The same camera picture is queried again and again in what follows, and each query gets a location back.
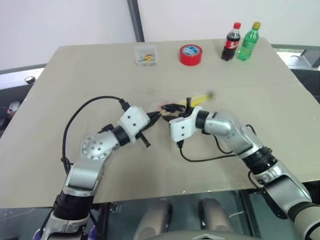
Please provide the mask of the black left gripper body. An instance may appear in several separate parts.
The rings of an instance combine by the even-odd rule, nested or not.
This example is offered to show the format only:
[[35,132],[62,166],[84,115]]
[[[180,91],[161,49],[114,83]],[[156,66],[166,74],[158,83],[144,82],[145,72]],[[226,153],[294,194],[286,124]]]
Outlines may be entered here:
[[144,128],[142,128],[136,135],[136,139],[141,139],[142,142],[145,144],[146,148],[148,148],[151,144],[149,143],[147,138],[144,136],[143,132],[155,124],[155,122],[157,121],[157,112],[156,111],[148,112],[147,116],[149,117],[149,123]]

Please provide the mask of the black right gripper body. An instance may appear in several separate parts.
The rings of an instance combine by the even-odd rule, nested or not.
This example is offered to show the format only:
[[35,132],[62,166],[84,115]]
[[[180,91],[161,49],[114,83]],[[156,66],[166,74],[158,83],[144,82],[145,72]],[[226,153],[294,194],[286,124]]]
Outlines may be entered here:
[[193,112],[193,107],[192,107],[192,98],[191,97],[187,97],[186,98],[186,103],[185,105],[182,104],[176,104],[177,106],[177,118],[183,117],[183,118],[187,118],[189,117],[192,112]]

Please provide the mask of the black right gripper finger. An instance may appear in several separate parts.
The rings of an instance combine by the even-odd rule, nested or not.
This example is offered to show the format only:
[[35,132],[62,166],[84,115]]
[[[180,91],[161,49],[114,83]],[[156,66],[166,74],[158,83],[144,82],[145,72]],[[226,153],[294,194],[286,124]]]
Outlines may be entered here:
[[160,108],[165,111],[183,111],[186,109],[186,106],[177,103],[169,103],[162,105]]
[[181,116],[178,112],[166,112],[163,114],[163,119],[167,122],[170,122],[171,120],[177,119]]

